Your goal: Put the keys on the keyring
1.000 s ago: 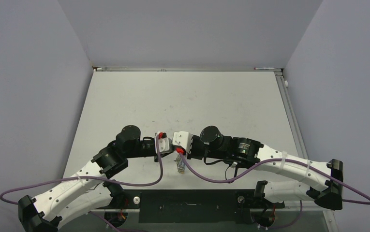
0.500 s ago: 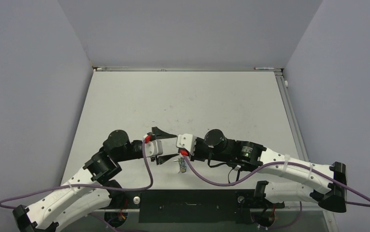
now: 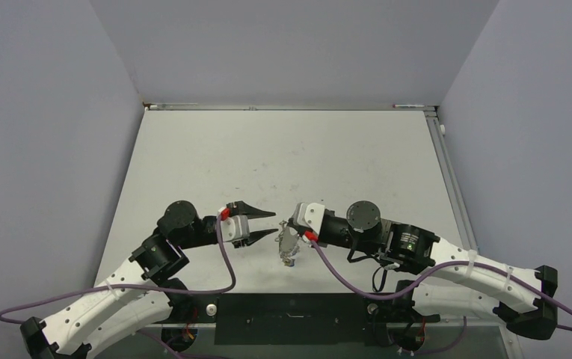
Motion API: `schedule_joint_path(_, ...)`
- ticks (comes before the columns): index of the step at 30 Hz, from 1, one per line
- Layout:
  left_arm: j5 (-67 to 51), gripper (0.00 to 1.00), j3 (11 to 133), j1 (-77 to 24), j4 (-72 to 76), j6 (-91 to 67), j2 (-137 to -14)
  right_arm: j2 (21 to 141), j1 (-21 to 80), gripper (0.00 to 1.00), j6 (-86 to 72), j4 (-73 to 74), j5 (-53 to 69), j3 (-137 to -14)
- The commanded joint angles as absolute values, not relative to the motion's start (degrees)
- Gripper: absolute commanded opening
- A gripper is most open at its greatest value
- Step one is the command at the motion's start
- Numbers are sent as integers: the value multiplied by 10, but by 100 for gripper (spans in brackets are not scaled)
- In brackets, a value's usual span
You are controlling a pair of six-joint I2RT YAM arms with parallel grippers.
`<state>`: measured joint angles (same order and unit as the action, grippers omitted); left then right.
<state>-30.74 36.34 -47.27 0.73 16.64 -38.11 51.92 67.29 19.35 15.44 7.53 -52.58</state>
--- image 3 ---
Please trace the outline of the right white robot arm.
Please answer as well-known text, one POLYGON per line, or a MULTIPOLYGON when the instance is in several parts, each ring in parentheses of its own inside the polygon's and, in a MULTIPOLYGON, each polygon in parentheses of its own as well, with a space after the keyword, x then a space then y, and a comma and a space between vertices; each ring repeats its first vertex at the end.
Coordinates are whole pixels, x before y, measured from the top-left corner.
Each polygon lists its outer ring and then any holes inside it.
POLYGON ((351 204, 343 218, 320 203, 299 203, 281 226, 277 241, 285 257, 294 255, 301 242, 333 245, 347 249, 349 263, 374 260, 386 271, 451 283, 399 283, 391 310, 401 320, 471 316, 503 323, 510 332, 533 340, 548 340, 558 327, 557 306, 551 301, 558 272, 551 266, 524 269, 499 263, 429 230, 382 218, 367 200, 351 204))

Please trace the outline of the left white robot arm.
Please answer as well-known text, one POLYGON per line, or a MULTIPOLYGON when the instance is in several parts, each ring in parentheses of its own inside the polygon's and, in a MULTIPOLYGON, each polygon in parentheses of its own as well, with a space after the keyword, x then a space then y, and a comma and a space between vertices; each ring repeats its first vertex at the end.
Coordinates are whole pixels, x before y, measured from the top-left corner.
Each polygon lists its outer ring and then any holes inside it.
POLYGON ((249 220, 274 215, 235 201, 201 218, 187 200, 173 202, 153 233, 98 286, 45 319, 31 317, 21 324, 27 352, 31 358, 93 358, 149 324, 187 319, 194 296, 228 292, 236 278, 222 289, 187 289, 176 277, 189 263, 184 251, 225 243, 250 246, 273 230, 250 231, 249 220))

